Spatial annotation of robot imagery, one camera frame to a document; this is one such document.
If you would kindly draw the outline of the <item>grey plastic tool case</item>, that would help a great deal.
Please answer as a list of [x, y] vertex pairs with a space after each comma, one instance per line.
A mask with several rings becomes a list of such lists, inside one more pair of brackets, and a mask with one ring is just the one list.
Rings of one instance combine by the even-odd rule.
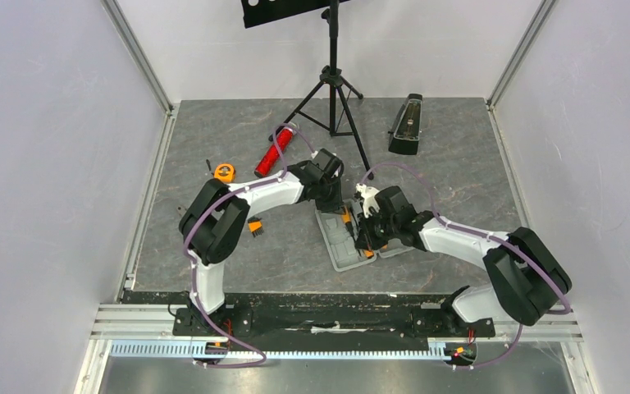
[[[344, 206], [351, 215], [356, 237], [359, 228], [363, 225], [362, 205], [353, 199], [346, 199]], [[405, 246], [399, 240], [394, 239], [381, 249], [373, 251], [375, 253], [373, 258], [366, 259], [361, 253], [363, 249], [355, 246], [355, 237], [351, 237], [345, 229], [341, 214], [315, 211], [315, 218], [323, 235], [331, 264], [338, 273], [362, 267], [378, 259], [391, 259], [413, 250], [412, 247]]]

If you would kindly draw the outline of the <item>orange tape measure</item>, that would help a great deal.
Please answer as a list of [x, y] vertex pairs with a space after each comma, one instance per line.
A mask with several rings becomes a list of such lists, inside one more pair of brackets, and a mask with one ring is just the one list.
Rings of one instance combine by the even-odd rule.
[[221, 163], [214, 169], [213, 177], [230, 184], [235, 180], [235, 167], [229, 163]]

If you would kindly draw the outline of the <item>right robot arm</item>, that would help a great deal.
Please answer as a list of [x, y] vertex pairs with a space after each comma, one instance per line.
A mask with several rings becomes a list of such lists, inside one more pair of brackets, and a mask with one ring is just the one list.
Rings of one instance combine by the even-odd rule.
[[535, 325], [546, 314], [568, 314], [565, 296], [573, 283], [541, 238], [530, 228], [487, 231], [452, 222], [431, 210], [417, 211], [398, 186], [378, 190], [357, 184], [363, 210], [355, 241], [380, 250], [392, 241], [406, 247], [449, 255], [486, 271], [489, 284], [464, 286], [444, 303], [441, 325], [452, 335], [465, 333], [488, 318], [510, 318]]

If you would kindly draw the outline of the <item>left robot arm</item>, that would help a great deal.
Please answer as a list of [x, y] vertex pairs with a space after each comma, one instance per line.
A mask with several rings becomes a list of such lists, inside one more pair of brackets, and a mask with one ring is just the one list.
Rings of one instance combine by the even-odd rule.
[[227, 184], [207, 181], [183, 213], [178, 230], [190, 259], [189, 298], [193, 324], [205, 335], [220, 332], [225, 315], [225, 261], [234, 252], [248, 219], [280, 206], [313, 201], [329, 213], [343, 206], [342, 160], [326, 149], [309, 160], [291, 164], [272, 176]]

